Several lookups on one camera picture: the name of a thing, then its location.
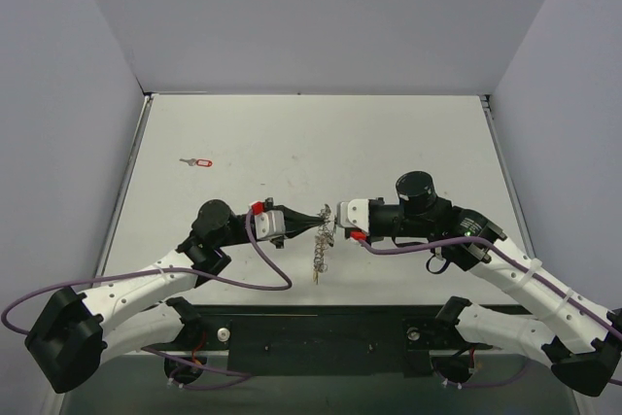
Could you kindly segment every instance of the gray wall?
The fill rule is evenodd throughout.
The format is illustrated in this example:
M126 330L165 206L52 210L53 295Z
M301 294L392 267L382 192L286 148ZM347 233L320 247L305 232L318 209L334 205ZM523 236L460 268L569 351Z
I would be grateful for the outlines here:
M93 0L0 0L0 304L92 273L142 93ZM22 306L28 327L43 302ZM0 329L0 413L49 385Z
M622 0L546 0L493 112L537 254L621 307ZM599 403L620 413L622 391Z
M97 0L148 91L492 91L543 0Z

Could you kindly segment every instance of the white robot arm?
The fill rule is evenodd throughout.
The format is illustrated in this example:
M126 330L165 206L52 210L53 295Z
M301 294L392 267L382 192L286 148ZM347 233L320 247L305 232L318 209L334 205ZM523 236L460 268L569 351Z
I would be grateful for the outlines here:
M2 320L8 328L27 334L26 348L53 389L64 393L82 384L98 366L117 355L177 339L187 320L177 306L179 302L172 300L183 299L160 303L173 294L199 287L208 280L262 291L289 289L289 277L265 256L257 242L269 240L282 248L285 239L324 222L321 217L274 206L271 198L254 203L251 211L241 216L234 215L223 201L211 200L199 210L189 237L152 265L92 281L107 284L80 294L71 287L63 287L52 295L30 331L7 321L8 311L20 300L5 310ZM222 247L243 243L253 244L287 285L258 286L218 277L231 261Z
M489 282L525 307L533 319L507 316L452 297L437 319L455 327L466 342L484 343L551 367L567 386L597 396L622 352L622 317L575 293L530 259L481 214L452 206L434 192L432 177L411 172L397 181L399 205L382 199L342 202L337 223L346 236L375 255L432 250L438 257ZM430 243L379 250L390 236Z

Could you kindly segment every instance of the white arm link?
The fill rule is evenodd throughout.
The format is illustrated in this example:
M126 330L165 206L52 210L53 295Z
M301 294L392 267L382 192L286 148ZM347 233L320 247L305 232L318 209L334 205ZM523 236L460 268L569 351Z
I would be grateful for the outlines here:
M184 254L174 250L164 258L147 266L145 270L167 267L192 268L192 261ZM117 328L125 320L131 318L154 303L164 300L173 294L188 291L196 284L197 276L185 273L161 273L152 276L126 279L85 291L83 304L95 316L101 315L104 321L103 337Z
M456 330L466 342L492 345L550 367L551 362L541 347L550 344L555 334L544 323L505 315L474 303L458 319Z
M509 238L495 242L495 246L510 258L530 269L523 273L492 251L491 262L479 262L469 270L473 275L490 282L527 308L536 318L545 323L557 335L564 345L575 354L593 352L591 342L595 338L604 340L607 330L584 316L568 303L570 296L596 313L609 323L607 309L578 294L541 267L538 259L528 259ZM544 286L533 274L537 273L553 283L562 291L568 291L566 297L559 297Z
M183 327L177 312L164 303L143 311L108 335L105 339L108 347L101 354L100 364L148 345L171 342Z

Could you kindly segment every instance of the red connector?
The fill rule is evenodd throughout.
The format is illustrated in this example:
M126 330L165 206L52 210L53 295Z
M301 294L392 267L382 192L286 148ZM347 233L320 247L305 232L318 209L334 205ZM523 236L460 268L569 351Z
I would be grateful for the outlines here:
M253 210L253 214L255 216L258 216L259 214L263 212L263 203L261 201L258 201L257 203L251 206L251 209Z
M364 232L350 232L350 238L354 238L355 240L366 240L367 235Z

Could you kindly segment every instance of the white table surface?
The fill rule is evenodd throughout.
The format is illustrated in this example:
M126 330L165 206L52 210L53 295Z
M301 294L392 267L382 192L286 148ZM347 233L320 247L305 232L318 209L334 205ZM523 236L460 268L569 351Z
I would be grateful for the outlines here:
M190 167L180 157L211 159L213 166ZM431 173L439 196L486 215L522 246L476 96L157 95L105 273L140 269L174 249L209 199L223 199L236 214L268 196L306 214L357 197L397 203L396 180L412 170ZM344 241L343 231L316 286L314 234L287 241L284 250L262 244L292 277L289 291L210 282L184 296L195 304L417 305L443 304L451 295L515 303L454 265L432 276L427 253L375 257ZM233 261L222 276L281 284L250 245L226 250Z

